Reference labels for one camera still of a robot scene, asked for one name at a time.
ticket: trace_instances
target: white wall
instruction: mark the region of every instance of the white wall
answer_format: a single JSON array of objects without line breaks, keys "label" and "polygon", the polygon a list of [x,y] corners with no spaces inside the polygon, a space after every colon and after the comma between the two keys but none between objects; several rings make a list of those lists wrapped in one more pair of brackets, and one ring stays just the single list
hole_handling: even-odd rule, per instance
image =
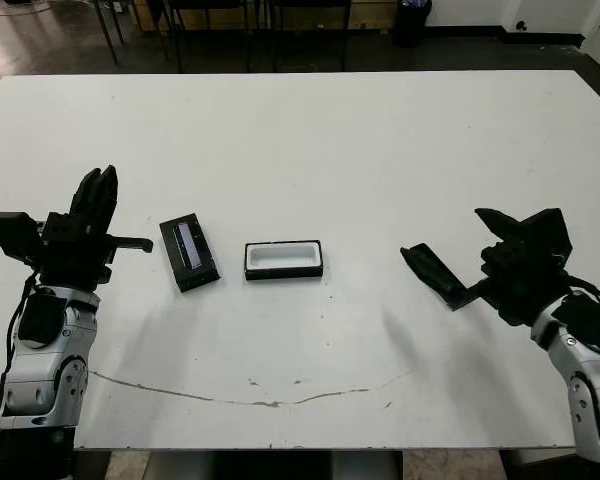
[{"label": "white wall", "polygon": [[600,0],[507,0],[502,26],[515,32],[522,20],[530,33],[580,33],[585,37],[600,19]]},{"label": "white wall", "polygon": [[500,25],[509,0],[433,0],[431,26]]},{"label": "white wall", "polygon": [[600,0],[433,0],[427,25],[502,25],[515,32],[589,35],[600,22]]}]

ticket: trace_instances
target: crack on table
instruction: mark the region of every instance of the crack on table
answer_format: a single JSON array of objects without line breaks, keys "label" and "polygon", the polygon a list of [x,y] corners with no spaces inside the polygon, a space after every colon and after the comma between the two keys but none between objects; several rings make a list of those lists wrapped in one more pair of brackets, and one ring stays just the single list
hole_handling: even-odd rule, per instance
[{"label": "crack on table", "polygon": [[[225,399],[221,399],[221,398],[213,398],[213,397],[205,397],[203,395],[196,395],[193,393],[184,393],[184,392],[176,392],[174,390],[166,390],[164,388],[158,388],[158,387],[150,387],[147,385],[142,385],[141,383],[131,383],[131,382],[126,382],[124,380],[118,380],[116,378],[112,378],[112,377],[108,377],[107,375],[103,375],[102,373],[96,371],[96,370],[89,370],[89,373],[95,375],[98,378],[101,378],[103,380],[107,380],[109,382],[115,383],[117,385],[122,385],[124,387],[130,387],[130,388],[135,388],[138,390],[144,390],[147,392],[156,392],[156,393],[163,393],[165,395],[172,395],[174,397],[183,397],[183,398],[190,398],[192,400],[199,400],[202,402],[215,402],[215,403],[224,403],[224,404],[228,404],[228,405],[242,405],[242,406],[256,406],[256,407],[267,407],[267,408],[279,408],[281,406],[293,406],[293,405],[302,405],[308,402],[311,402],[313,400],[318,400],[320,398],[326,398],[326,397],[339,397],[342,395],[348,395],[351,393],[365,393],[365,392],[370,392],[371,388],[353,388],[350,390],[343,390],[340,392],[326,392],[326,393],[320,393],[317,395],[312,395],[310,397],[307,398],[303,398],[302,400],[297,400],[294,402],[283,402],[283,401],[273,401],[273,402],[263,402],[263,401],[258,401],[258,402],[242,402],[239,400],[225,400]],[[386,387],[387,385],[395,382],[396,380],[399,380],[400,378],[405,377],[406,375],[408,375],[410,372],[403,374],[403,375],[399,375],[398,377],[395,377],[391,380],[389,380],[388,382],[385,382],[384,384],[382,384],[380,387],[376,388],[375,390],[381,390],[384,387]]]}]

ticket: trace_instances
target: black chair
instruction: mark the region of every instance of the black chair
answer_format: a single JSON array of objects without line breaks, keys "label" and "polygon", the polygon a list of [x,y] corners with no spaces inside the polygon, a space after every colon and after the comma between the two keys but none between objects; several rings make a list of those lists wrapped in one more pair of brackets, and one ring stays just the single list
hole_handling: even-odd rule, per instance
[{"label": "black chair", "polygon": [[278,71],[277,64],[277,42],[276,42],[276,7],[280,9],[280,30],[284,31],[284,9],[289,8],[343,8],[344,18],[342,22],[342,53],[340,58],[340,68],[342,71],[346,68],[347,61],[347,40],[349,38],[349,17],[351,16],[351,0],[268,0],[269,16],[271,17],[271,38],[273,42],[272,68],[274,72]]},{"label": "black chair", "polygon": [[[107,6],[111,11],[111,16],[113,17],[113,23],[116,26],[116,30],[118,32],[118,38],[120,39],[120,43],[124,45],[124,38],[122,38],[122,31],[120,30],[120,24],[118,23],[118,17],[116,16],[116,11],[113,6],[113,0],[106,0]],[[98,20],[100,21],[100,27],[102,27],[102,33],[104,34],[104,38],[107,41],[107,45],[109,46],[109,51],[111,52],[111,57],[113,58],[113,63],[118,65],[118,57],[116,56],[116,52],[113,49],[113,44],[111,43],[111,37],[109,36],[109,31],[107,30],[107,26],[104,22],[104,18],[102,16],[102,11],[100,10],[100,3],[98,0],[95,0],[94,6],[96,9],[96,15],[98,16]],[[142,31],[142,26],[140,23],[140,15],[138,14],[138,8],[133,0],[131,0],[131,8],[133,9],[133,15],[136,17],[136,22],[138,23],[138,29]],[[151,16],[151,20],[153,21],[153,26],[155,27],[156,33],[158,35],[158,40],[160,41],[160,46],[164,51],[164,56],[167,60],[169,60],[169,50],[167,49],[164,40],[162,39],[162,35],[160,34],[160,28],[158,27],[158,22],[160,21],[160,17],[164,14],[164,17],[167,21],[167,25],[169,27],[169,31],[171,31],[171,22],[169,20],[169,15],[167,15],[167,9],[162,2],[162,0],[147,0],[147,7],[149,9],[149,15]]]},{"label": "black chair", "polygon": [[251,71],[251,49],[249,46],[249,15],[247,11],[247,0],[168,0],[171,10],[171,25],[175,32],[176,58],[178,59],[178,73],[183,72],[182,56],[180,54],[179,29],[176,25],[175,15],[180,20],[180,26],[184,30],[184,20],[181,10],[204,10],[207,19],[207,29],[211,30],[211,19],[209,10],[226,10],[231,8],[243,8],[244,12],[244,41],[245,41],[245,70]]},{"label": "black chair", "polygon": [[[124,39],[122,38],[122,31],[120,31],[120,24],[118,23],[118,17],[116,16],[116,11],[113,7],[113,0],[106,0],[107,7],[109,11],[111,11],[111,17],[113,18],[113,23],[116,26],[116,30],[118,31],[118,38],[120,39],[120,43],[124,45]],[[136,5],[131,2],[133,5],[133,9],[135,11]],[[113,49],[113,44],[111,43],[111,37],[109,36],[109,31],[107,30],[107,25],[104,23],[104,18],[102,16],[102,11],[100,10],[100,2],[99,0],[94,0],[93,6],[96,9],[96,15],[98,16],[98,21],[100,22],[100,27],[102,28],[102,34],[104,35],[104,39],[107,41],[107,45],[109,46],[109,51],[111,52],[111,57],[113,58],[113,63],[118,65],[118,57],[116,57],[116,52]]]},{"label": "black chair", "polygon": [[[135,13],[136,20],[138,22],[138,29],[142,31],[142,24],[140,23],[138,10],[136,9],[133,0],[131,0],[131,4],[133,5],[133,12]],[[167,22],[167,31],[170,33],[173,32],[173,26],[171,20],[169,19],[169,14],[167,13],[167,7],[162,0],[147,0],[147,8],[149,10],[149,16],[151,17],[151,21],[153,22],[153,26],[156,31],[156,35],[158,35],[160,47],[162,47],[162,51],[164,52],[164,58],[169,60],[169,50],[165,44],[164,39],[162,38],[162,34],[160,33],[160,27],[158,26],[160,19],[164,15],[164,19]]]}]

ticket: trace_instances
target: white table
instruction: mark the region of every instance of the white table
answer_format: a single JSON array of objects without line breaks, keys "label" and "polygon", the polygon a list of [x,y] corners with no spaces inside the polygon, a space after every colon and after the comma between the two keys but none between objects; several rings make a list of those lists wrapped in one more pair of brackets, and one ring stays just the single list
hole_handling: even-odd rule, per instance
[{"label": "white table", "polygon": [[[76,436],[87,448],[573,444],[526,327],[456,313],[399,247],[466,283],[473,213],[561,207],[600,287],[600,98],[572,72],[57,76],[0,82],[0,210],[68,210],[113,163],[119,251]],[[222,279],[180,294],[158,224],[196,212]],[[321,280],[248,283],[244,244],[320,239]],[[4,335],[27,269],[0,251]],[[141,384],[143,387],[130,385]]]}]

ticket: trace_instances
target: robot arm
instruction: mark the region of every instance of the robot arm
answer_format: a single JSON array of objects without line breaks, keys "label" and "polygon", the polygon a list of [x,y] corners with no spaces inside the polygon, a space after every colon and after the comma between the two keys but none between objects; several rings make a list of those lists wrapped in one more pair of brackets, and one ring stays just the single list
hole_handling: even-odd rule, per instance
[{"label": "robot arm", "polygon": [[7,334],[7,366],[0,381],[0,479],[69,477],[97,331],[100,299],[93,292],[109,281],[105,264],[117,248],[150,252],[153,247],[146,239],[107,235],[117,184],[112,166],[103,173],[93,170],[69,213],[50,213],[45,223],[26,213],[0,213],[4,253],[34,269]]},{"label": "robot arm", "polygon": [[476,285],[466,288],[425,244],[401,253],[452,310],[484,298],[510,325],[531,327],[567,384],[576,452],[600,478],[600,291],[564,270],[572,247],[559,209],[521,222],[476,213],[503,240],[482,251],[487,278]]}]

